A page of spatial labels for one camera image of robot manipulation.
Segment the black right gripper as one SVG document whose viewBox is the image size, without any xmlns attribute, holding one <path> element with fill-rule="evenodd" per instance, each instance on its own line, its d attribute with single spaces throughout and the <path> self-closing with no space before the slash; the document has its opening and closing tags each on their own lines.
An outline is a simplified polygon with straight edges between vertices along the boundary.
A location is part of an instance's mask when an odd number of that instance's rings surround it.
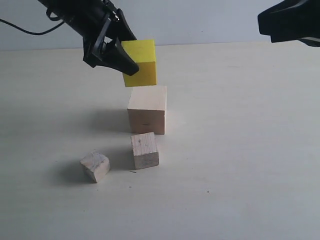
<svg viewBox="0 0 320 240">
<path fill-rule="evenodd" d="M 299 41 L 320 46 L 320 1 L 283 0 L 257 16 L 259 33 L 271 43 Z"/>
</svg>

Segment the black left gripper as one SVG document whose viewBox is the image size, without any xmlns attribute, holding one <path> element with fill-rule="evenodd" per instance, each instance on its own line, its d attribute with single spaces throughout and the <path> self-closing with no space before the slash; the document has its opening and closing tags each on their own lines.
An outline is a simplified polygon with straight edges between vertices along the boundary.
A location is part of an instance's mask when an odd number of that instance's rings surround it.
<svg viewBox="0 0 320 240">
<path fill-rule="evenodd" d="M 62 20 L 82 36 L 83 61 L 126 75 L 139 71 L 138 64 L 126 53 L 122 41 L 135 41 L 123 11 L 110 0 L 41 0 L 52 21 Z M 110 42 L 105 42 L 109 28 Z"/>
</svg>

